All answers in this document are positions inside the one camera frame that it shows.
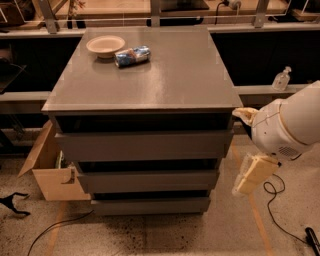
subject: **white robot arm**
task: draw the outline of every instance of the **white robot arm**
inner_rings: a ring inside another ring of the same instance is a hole
[[[239,196],[252,193],[272,175],[278,159],[294,160],[320,142],[320,81],[259,111],[235,109],[233,115],[251,126],[252,141],[263,153],[244,159],[233,189]]]
[[[293,160],[320,142],[320,81],[263,107],[252,122],[252,141],[264,153]]]

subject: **cable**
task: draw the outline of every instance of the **cable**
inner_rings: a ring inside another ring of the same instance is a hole
[[[276,220],[274,219],[274,216],[273,216],[273,214],[272,214],[272,212],[271,212],[271,209],[270,209],[270,204],[273,202],[273,200],[277,197],[278,194],[280,194],[280,193],[282,193],[282,192],[284,192],[284,191],[286,190],[286,185],[285,185],[283,179],[281,179],[278,175],[272,174],[272,176],[277,177],[277,178],[281,181],[281,183],[282,183],[282,185],[283,185],[283,189],[277,191],[276,188],[274,187],[274,185],[273,185],[271,182],[266,181],[266,182],[263,184],[264,190],[265,190],[267,193],[273,195],[273,197],[269,200],[267,206],[268,206],[268,211],[269,211],[269,213],[270,213],[270,216],[271,216],[274,224],[276,224],[276,226],[277,226],[278,228],[280,228],[280,229],[281,229],[283,232],[285,232],[286,234],[292,236],[293,238],[299,240],[300,242],[302,242],[302,243],[304,243],[304,244],[309,245],[306,241],[304,241],[304,240],[300,239],[299,237],[297,237],[297,236],[289,233],[288,231],[286,231],[286,230],[285,230],[284,228],[282,228],[282,227],[276,222]],[[273,191],[269,190],[269,189],[267,188],[267,185],[271,186]]]
[[[227,6],[227,5],[228,5],[228,1],[227,1],[227,0],[222,0],[221,3],[218,3],[217,8],[216,8],[216,20],[215,20],[215,22],[214,22],[215,25],[217,25],[219,7],[220,7],[220,5],[222,5],[222,4],[224,4],[225,6]]]
[[[237,4],[237,16],[236,16],[236,20],[235,20],[234,24],[237,24],[239,12],[240,12],[240,4]]]
[[[94,211],[92,210],[91,212],[86,213],[85,215],[83,215],[83,216],[81,216],[81,217],[79,217],[79,218],[71,219],[71,220],[64,220],[64,221],[60,221],[60,222],[57,222],[57,223],[52,224],[51,226],[49,226],[48,228],[46,228],[40,235],[37,236],[37,238],[36,238],[36,239],[33,241],[33,243],[31,244],[30,249],[29,249],[29,252],[28,252],[27,255],[28,255],[28,256],[30,255],[31,250],[32,250],[32,247],[35,245],[35,243],[36,243],[44,234],[46,234],[47,232],[49,232],[50,229],[53,228],[55,225],[83,219],[83,218],[89,216],[89,215],[90,215],[91,213],[93,213],[93,212],[94,212]]]

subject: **cardboard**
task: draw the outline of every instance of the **cardboard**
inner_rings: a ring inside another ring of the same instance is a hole
[[[91,200],[91,195],[84,193],[75,168],[55,168],[60,148],[54,136],[55,129],[49,120],[43,126],[18,177],[32,170],[47,201]]]

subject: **speckled floor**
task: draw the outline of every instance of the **speckled floor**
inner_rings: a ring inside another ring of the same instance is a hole
[[[30,255],[314,255],[313,250],[276,227],[267,203],[272,198],[260,186],[254,195],[231,195],[234,179],[246,152],[257,152],[246,135],[234,137],[221,175],[211,193],[204,214],[153,216],[89,216],[52,229],[33,246]],[[320,238],[320,146],[294,162],[283,163],[277,172],[286,191],[271,204],[275,219],[287,231],[305,240],[305,228],[312,227]],[[0,205],[0,255],[28,255],[33,241],[47,227],[61,220],[75,219],[91,211],[90,202],[48,202],[33,177],[17,178],[24,158],[0,158],[0,195],[15,191],[29,193],[15,198],[28,217],[14,214]],[[270,178],[275,186],[279,182]]]

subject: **white bottle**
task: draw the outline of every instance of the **white bottle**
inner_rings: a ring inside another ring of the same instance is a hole
[[[283,72],[276,75],[276,77],[272,83],[273,89],[275,89],[277,91],[284,91],[288,86],[288,83],[290,80],[289,72],[291,72],[291,71],[292,70],[290,67],[286,67],[283,70]]]

